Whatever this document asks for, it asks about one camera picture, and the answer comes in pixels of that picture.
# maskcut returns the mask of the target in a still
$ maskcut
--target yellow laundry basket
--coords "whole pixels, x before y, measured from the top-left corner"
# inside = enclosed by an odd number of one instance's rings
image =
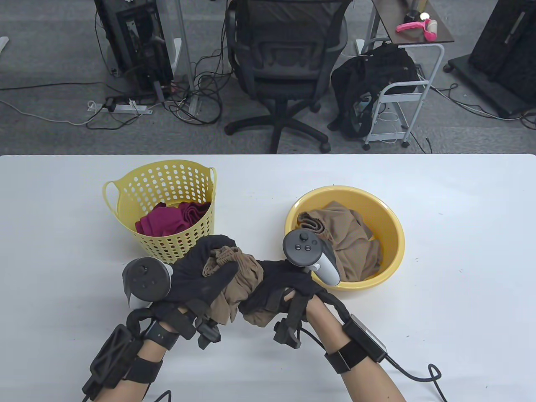
[[[119,180],[107,182],[102,188],[102,196],[117,220],[138,239],[149,255],[174,263],[200,237],[214,233],[216,179],[214,168],[187,160],[167,160],[141,166]],[[116,209],[107,197],[111,183],[119,191]],[[136,232],[135,223],[161,202],[167,206],[181,202],[211,202],[211,205],[195,225],[175,235],[152,237]]]

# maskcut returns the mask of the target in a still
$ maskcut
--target pink object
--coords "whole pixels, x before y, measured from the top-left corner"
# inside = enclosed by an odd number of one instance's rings
[[[412,23],[399,25],[397,26],[397,32],[418,28],[425,32],[425,39],[428,42],[435,42],[437,40],[437,21],[435,19],[427,19],[422,22],[415,21]]]
[[[210,203],[180,203],[178,207],[158,203],[153,210],[136,222],[136,231],[146,236],[171,236],[182,232],[203,217]]]

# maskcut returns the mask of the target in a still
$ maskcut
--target black glove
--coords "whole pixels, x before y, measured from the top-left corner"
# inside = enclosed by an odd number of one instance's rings
[[[291,289],[308,300],[325,289],[313,281],[310,272],[287,260],[259,261],[264,270],[264,279],[255,291],[239,305],[244,315],[267,310],[273,313],[288,312],[290,302],[283,300]]]
[[[214,275],[203,276],[203,267],[210,257],[211,250],[220,249],[223,246],[235,247],[236,243],[223,235],[202,237],[183,258],[172,265],[172,285],[168,295],[150,307],[155,318],[175,327],[174,323],[170,322],[171,315],[177,311],[178,307],[186,307],[189,310],[187,316],[190,322],[193,322],[196,317],[201,319],[196,322],[198,331],[202,324],[208,326],[213,324],[205,316],[210,304],[238,271],[238,263],[231,262],[222,266]]]

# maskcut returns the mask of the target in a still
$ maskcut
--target magenta cloth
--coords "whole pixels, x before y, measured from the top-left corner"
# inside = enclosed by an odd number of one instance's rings
[[[146,236],[171,236],[195,225],[209,210],[210,203],[180,203],[178,207],[158,203],[136,222],[136,231]]]

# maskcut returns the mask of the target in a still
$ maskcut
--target chair base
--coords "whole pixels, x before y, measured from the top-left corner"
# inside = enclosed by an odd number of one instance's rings
[[[281,138],[283,128],[290,128],[307,134],[308,136],[320,141],[320,152],[327,153],[331,151],[331,145],[327,135],[293,118],[296,113],[300,112],[306,107],[309,107],[313,113],[318,112],[320,110],[320,103],[313,101],[301,101],[290,108],[287,108],[287,101],[276,101],[274,108],[267,104],[264,105],[270,111],[269,115],[250,117],[229,123],[224,128],[225,134],[231,136],[237,131],[248,127],[271,125],[273,126],[273,132],[272,141],[270,143],[270,153],[275,154],[277,153],[277,149],[279,147],[279,140]]]

